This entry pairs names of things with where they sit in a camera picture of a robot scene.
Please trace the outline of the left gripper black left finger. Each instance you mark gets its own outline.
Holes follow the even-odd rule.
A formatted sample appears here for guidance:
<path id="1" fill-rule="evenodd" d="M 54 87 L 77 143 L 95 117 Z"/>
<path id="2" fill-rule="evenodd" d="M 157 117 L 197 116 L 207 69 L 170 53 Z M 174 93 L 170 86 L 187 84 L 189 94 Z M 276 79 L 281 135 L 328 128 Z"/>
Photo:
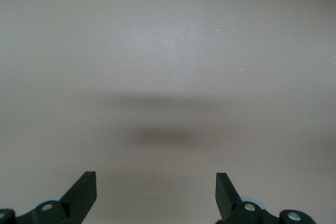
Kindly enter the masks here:
<path id="1" fill-rule="evenodd" d="M 1 223 L 82 223 L 96 199 L 96 172 L 84 172 L 59 200 L 43 202 L 21 216 L 12 209 L 1 209 Z"/>

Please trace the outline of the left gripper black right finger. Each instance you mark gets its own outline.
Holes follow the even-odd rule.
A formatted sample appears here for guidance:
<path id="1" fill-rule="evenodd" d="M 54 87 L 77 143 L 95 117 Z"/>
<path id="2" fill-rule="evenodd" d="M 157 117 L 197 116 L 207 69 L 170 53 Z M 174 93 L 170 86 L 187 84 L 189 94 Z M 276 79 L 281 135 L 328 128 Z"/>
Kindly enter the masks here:
<path id="1" fill-rule="evenodd" d="M 298 210 L 285 209 L 278 216 L 270 214 L 259 200 L 240 196 L 226 173 L 216 174 L 215 199 L 221 216 L 217 223 L 315 223 L 308 214 Z"/>

